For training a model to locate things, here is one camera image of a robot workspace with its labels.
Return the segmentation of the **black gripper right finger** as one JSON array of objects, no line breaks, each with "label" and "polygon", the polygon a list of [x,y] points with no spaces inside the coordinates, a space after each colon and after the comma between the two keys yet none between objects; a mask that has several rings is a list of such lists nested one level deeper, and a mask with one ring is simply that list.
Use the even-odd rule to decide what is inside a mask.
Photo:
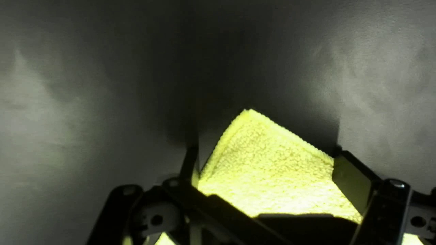
[{"label": "black gripper right finger", "polygon": [[411,234],[436,245],[436,199],[398,179],[380,179],[351,153],[334,154],[334,183],[362,215],[350,245],[402,245]]}]

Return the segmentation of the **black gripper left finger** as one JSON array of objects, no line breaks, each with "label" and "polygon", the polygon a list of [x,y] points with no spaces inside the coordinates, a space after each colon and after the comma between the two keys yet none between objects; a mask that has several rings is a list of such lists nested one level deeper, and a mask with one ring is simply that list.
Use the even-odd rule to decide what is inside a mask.
[{"label": "black gripper left finger", "polygon": [[255,245],[282,238],[216,195],[193,187],[197,146],[186,149],[180,174],[144,191],[114,188],[86,245],[156,245],[167,236],[176,245]]}]

